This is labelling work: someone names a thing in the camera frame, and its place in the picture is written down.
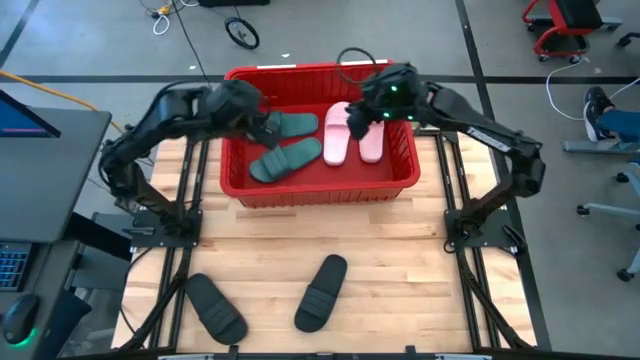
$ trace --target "monitor screen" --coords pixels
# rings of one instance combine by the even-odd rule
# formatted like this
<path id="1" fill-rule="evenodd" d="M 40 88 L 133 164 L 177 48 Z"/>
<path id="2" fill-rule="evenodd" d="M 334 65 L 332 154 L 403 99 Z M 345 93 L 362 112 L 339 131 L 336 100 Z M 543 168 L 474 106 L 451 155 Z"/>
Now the monitor screen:
<path id="1" fill-rule="evenodd" d="M 60 137 L 60 131 L 0 90 L 0 137 Z"/>

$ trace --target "red chair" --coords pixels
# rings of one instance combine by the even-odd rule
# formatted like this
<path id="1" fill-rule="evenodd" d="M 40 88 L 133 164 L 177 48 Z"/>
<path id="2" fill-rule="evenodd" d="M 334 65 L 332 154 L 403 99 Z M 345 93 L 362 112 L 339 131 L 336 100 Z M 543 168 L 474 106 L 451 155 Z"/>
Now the red chair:
<path id="1" fill-rule="evenodd" d="M 522 20 L 529 24 L 529 31 L 536 26 L 549 27 L 536 41 L 533 51 L 540 55 L 540 61 L 547 61 L 551 56 L 569 56 L 572 64 L 582 59 L 589 50 L 585 35 L 603 25 L 600 13 L 593 0 L 549 0 L 551 18 L 530 18 L 529 13 L 540 0 L 532 0 L 522 14 Z M 562 43 L 573 39 L 569 48 L 561 48 Z"/>

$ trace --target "concrete floor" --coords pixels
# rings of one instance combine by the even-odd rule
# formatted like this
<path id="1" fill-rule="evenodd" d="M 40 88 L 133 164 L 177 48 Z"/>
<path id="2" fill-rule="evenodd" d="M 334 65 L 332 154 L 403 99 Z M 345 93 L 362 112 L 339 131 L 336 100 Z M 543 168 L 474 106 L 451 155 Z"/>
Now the concrete floor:
<path id="1" fill-rule="evenodd" d="M 0 47 L 10 38 L 30 1 L 0 1 Z M 466 0 L 478 56 L 485 76 L 546 76 L 565 66 L 565 60 L 539 63 L 531 51 L 533 39 L 520 20 L 526 0 Z M 160 0 L 145 0 L 157 7 Z M 634 28 L 640 3 L 606 0 L 600 11 L 625 20 L 615 33 L 600 31 L 590 38 L 590 63 L 561 76 L 640 76 L 640 41 L 621 50 L 616 40 Z M 220 13 L 233 13 L 221 8 Z M 208 74 L 223 75 L 235 66 L 334 61 L 347 46 L 360 46 L 377 58 L 411 60 L 424 74 L 473 75 L 471 62 L 453 0 L 273 0 L 266 7 L 241 7 L 243 18 L 259 31 L 261 46 L 247 51 L 227 37 L 223 17 L 204 8 L 181 12 L 187 30 Z M 382 24 L 374 23 L 382 19 Z M 46 84 L 109 110 L 120 123 L 135 123 L 153 94 L 164 84 L 123 83 L 121 75 L 198 75 L 196 61 L 177 17 L 164 36 L 151 32 L 153 20 L 133 0 L 111 0 L 109 5 L 86 0 L 40 0 L 13 46 L 3 70 L 20 75 L 110 75 L 110 83 Z M 447 84 L 469 96 L 479 109 L 475 84 Z M 608 85 L 612 92 L 621 85 Z M 18 84 L 0 88 L 34 106 L 75 108 L 66 102 Z M 557 105 L 577 116 L 587 85 L 554 85 Z M 611 176 L 626 168 L 624 157 L 566 154 L 564 140 L 586 140 L 584 125 L 556 114 L 542 85 L 489 84 L 489 96 L 498 122 L 545 144 L 547 176 L 543 191 L 520 200 L 534 273 L 554 350 L 610 355 L 640 354 L 636 310 L 640 280 L 619 281 L 615 272 L 624 267 L 640 246 L 635 221 L 605 215 L 580 218 L 575 206 L 585 202 L 638 207 L 628 186 Z M 615 99 L 618 107 L 640 110 L 635 87 Z M 107 137 L 116 134 L 109 130 Z M 95 169 L 91 178 L 97 180 Z M 114 212 L 112 198 L 87 182 L 78 209 Z M 93 305 L 75 346 L 85 352 L 107 345 L 80 346 L 87 329 L 101 330 L 115 323 L 121 294 L 108 292 L 92 298 Z"/>

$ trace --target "black slide sandal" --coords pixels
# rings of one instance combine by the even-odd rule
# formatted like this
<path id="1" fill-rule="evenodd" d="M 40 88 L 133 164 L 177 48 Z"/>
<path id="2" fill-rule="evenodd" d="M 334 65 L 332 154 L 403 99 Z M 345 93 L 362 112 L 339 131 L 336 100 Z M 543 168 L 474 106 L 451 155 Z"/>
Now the black slide sandal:
<path id="1" fill-rule="evenodd" d="M 294 323 L 298 330 L 314 332 L 322 329 L 336 304 L 346 273 L 347 261 L 343 257 L 329 255 L 324 259 L 296 311 Z"/>
<path id="2" fill-rule="evenodd" d="M 206 275 L 190 277 L 185 290 L 200 322 L 215 341 L 233 345 L 247 336 L 247 322 Z"/>

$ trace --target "green slide sandal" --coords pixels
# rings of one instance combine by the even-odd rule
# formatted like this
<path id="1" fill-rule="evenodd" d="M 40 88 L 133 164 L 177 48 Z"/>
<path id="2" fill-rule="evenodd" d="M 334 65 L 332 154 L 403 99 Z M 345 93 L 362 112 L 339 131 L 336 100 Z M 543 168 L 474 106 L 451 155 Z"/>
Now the green slide sandal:
<path id="1" fill-rule="evenodd" d="M 273 183 L 309 164 L 321 153 L 322 144 L 315 138 L 307 138 L 285 147 L 278 146 L 252 162 L 249 173 L 260 182 Z"/>
<path id="2" fill-rule="evenodd" d="M 318 117 L 314 114 L 286 114 L 274 111 L 269 114 L 269 119 L 280 127 L 280 136 L 283 139 L 309 135 L 318 130 Z"/>

